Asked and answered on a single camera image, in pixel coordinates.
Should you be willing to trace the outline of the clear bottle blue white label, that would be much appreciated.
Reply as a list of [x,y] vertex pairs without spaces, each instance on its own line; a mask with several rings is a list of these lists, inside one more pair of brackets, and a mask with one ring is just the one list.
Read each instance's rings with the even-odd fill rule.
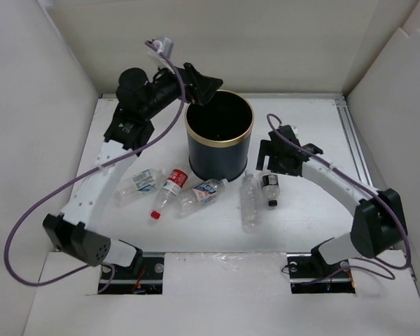
[[165,179],[164,169],[150,168],[121,180],[114,193],[115,205],[123,207],[157,191]]

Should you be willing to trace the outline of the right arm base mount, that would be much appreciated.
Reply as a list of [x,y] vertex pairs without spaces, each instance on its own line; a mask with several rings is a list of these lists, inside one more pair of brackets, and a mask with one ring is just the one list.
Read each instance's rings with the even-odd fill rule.
[[292,294],[355,294],[349,262],[326,264],[310,253],[288,253],[282,272],[289,276]]

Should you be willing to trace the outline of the clear bottle orange blue label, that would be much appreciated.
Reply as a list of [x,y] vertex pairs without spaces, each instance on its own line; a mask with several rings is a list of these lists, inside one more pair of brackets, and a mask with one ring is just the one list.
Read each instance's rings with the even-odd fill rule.
[[178,215],[189,216],[217,202],[228,186],[228,180],[208,179],[180,192],[177,199]]

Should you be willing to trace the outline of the clear ribbed label-free bottle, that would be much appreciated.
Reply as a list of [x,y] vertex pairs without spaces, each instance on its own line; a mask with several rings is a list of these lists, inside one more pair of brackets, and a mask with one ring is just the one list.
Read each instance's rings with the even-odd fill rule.
[[249,170],[245,171],[239,195],[243,230],[247,233],[252,233],[261,222],[260,184],[254,174]]

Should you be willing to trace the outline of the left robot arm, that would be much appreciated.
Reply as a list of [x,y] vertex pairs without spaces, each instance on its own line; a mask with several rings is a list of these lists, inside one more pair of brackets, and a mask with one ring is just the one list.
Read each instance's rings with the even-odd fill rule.
[[113,264],[126,277],[142,268],[141,249],[99,234],[96,225],[125,172],[138,158],[154,127],[151,118],[176,99],[203,106],[223,85],[223,80],[202,75],[191,63],[159,69],[152,79],[140,68],[127,69],[118,79],[118,105],[95,161],[87,176],[57,215],[48,214],[43,228],[59,251],[91,266]]

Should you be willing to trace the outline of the clear bottle black label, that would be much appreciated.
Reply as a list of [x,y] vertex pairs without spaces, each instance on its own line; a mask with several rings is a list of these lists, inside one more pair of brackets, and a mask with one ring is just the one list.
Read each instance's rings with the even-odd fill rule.
[[265,172],[260,179],[261,190],[269,207],[278,205],[280,195],[279,177],[271,172]]

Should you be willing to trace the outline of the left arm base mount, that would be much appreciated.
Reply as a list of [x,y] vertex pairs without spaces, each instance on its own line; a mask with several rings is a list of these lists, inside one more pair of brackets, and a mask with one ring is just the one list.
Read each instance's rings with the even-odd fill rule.
[[101,295],[161,295],[165,270],[164,253],[145,253],[137,275],[115,266],[102,266],[97,292]]

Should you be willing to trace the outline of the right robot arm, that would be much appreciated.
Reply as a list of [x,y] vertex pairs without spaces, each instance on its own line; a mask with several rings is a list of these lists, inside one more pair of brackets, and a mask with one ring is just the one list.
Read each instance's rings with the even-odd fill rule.
[[348,232],[329,238],[310,252],[311,277],[327,278],[343,270],[350,259],[362,260],[391,272],[410,266],[407,254],[401,266],[392,265],[379,255],[398,242],[408,245],[407,226],[400,195],[393,189],[379,190],[347,176],[329,162],[318,146],[301,145],[289,125],[269,132],[260,141],[256,168],[275,174],[301,177],[322,188],[352,216]]

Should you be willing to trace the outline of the clear bottle red label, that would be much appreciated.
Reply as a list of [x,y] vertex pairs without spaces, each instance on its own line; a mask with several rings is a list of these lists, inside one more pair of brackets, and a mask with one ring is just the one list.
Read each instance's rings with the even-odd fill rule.
[[165,209],[176,199],[188,180],[190,171],[191,169],[187,164],[172,169],[157,194],[153,208],[150,212],[150,217],[152,219],[160,219],[165,212]]

